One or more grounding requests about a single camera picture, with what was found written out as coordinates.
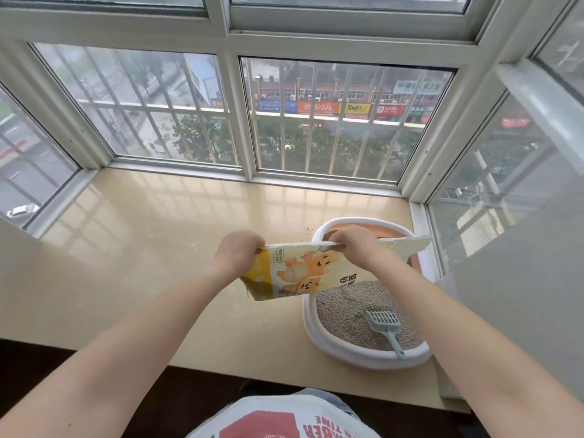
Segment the yellow packaging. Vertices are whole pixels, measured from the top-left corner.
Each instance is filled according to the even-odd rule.
[[[383,238],[379,243],[406,261],[424,250],[432,238]],[[351,264],[340,252],[339,243],[288,243],[266,245],[251,270],[241,277],[256,301],[318,292],[338,286],[374,280],[375,277]]]

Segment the white t-shirt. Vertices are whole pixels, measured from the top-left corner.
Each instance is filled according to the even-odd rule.
[[[245,397],[187,438],[380,438],[358,419],[312,395]]]

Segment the left hand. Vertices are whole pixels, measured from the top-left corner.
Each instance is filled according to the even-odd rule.
[[[219,243],[212,262],[236,279],[253,267],[256,253],[265,244],[263,236],[253,231],[231,232]]]

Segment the blue sign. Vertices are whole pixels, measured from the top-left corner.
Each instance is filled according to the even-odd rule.
[[[279,112],[280,102],[278,100],[259,100],[258,102],[259,112]],[[286,102],[284,106],[284,112],[287,114],[297,114],[298,113],[298,103],[297,102]]]

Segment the litter box rim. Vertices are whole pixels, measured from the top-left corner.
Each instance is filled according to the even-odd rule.
[[[322,241],[328,229],[339,224],[369,224],[382,226],[396,230],[408,237],[415,236],[405,227],[389,221],[367,217],[343,217],[334,218],[320,226],[314,233],[312,242]],[[416,367],[428,361],[432,356],[430,347],[425,341],[413,349],[404,349],[406,357],[402,360],[398,359],[396,353],[393,351],[368,349],[344,341],[327,331],[318,319],[316,294],[305,294],[303,298],[302,312],[304,328],[308,333],[308,337],[314,345],[323,352],[328,353],[341,361],[371,370],[390,370]]]

